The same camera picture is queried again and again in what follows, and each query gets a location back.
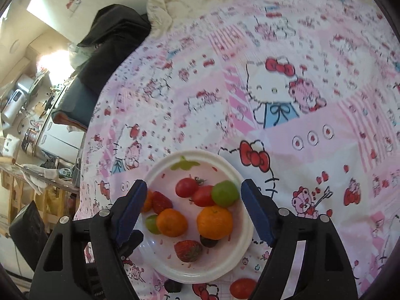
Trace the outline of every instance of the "green grape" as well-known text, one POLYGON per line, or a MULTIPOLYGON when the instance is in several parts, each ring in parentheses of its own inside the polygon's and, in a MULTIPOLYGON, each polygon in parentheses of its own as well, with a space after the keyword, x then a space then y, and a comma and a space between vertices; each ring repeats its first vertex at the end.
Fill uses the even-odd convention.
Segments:
POLYGON ((233 182, 224 180, 213 187, 211 197, 215 204, 227 208, 234 204, 234 202, 239 199, 240 195, 233 182))
POLYGON ((152 234, 160 234, 159 229, 156 224, 157 214, 150 215, 146 218, 145 225, 147 230, 149 230, 152 234))

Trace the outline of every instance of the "sunlight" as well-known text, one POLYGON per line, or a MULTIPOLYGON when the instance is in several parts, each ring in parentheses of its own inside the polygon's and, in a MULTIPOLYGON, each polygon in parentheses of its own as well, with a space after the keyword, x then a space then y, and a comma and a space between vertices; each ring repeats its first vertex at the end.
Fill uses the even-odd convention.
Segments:
POLYGON ((56 86, 64 83, 74 71, 70 65, 69 52, 58 50, 54 53, 42 56, 37 62, 37 70, 49 70, 51 85, 56 86))
POLYGON ((31 0, 26 9, 46 24, 51 20, 49 11, 43 0, 31 0))

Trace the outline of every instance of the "orange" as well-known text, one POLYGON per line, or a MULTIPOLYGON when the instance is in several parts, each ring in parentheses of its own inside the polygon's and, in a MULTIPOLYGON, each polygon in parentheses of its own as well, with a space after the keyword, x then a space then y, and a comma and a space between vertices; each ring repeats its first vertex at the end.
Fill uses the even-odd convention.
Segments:
POLYGON ((167 237, 178 237, 188 229, 188 222, 182 213, 175 209, 165 209, 161 212, 155 224, 159 232, 167 237))
POLYGON ((148 189, 146 200, 140 212, 142 213, 149 212, 152 209, 152 207, 153 207, 153 192, 150 189, 148 189))
POLYGON ((220 240, 233 230, 232 213, 218 205, 205 207, 197 216, 197 230, 205 238, 220 240))

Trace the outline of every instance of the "white cabinet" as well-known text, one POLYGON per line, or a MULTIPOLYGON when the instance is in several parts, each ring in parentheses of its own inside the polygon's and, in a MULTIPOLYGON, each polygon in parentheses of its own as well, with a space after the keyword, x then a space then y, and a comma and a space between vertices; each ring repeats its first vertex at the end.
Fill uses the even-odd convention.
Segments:
POLYGON ((77 149, 81 147, 82 139, 85 134, 83 131, 68 132, 67 125, 55 124, 51 117, 47 120, 43 133, 49 134, 77 149))
POLYGON ((46 132, 42 132, 36 144, 37 156, 41 156, 41 150, 64 159, 72 164, 75 163, 79 149, 69 145, 46 132))
POLYGON ((3 267, 22 277, 32 279, 33 271, 16 248, 11 238, 0 235, 0 263, 3 267))

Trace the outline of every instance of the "towel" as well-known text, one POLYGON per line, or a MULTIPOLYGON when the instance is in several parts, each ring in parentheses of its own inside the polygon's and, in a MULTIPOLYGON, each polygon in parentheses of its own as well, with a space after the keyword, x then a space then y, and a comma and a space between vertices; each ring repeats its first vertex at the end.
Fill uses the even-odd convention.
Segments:
MULTIPOLYGON (((37 172, 38 174, 44 175, 45 178, 47 179, 53 179, 53 180, 58 180, 59 178, 59 171, 57 169, 46 169, 42 168, 36 165, 31 165, 31 164, 25 164, 23 167, 30 169, 32 171, 37 172)), ((45 183, 44 181, 35 178, 33 176, 30 176, 26 172, 23 173, 23 178, 27 181, 27 183, 35 190, 35 193, 37 194, 42 194, 47 186, 49 186, 48 183, 45 183)))

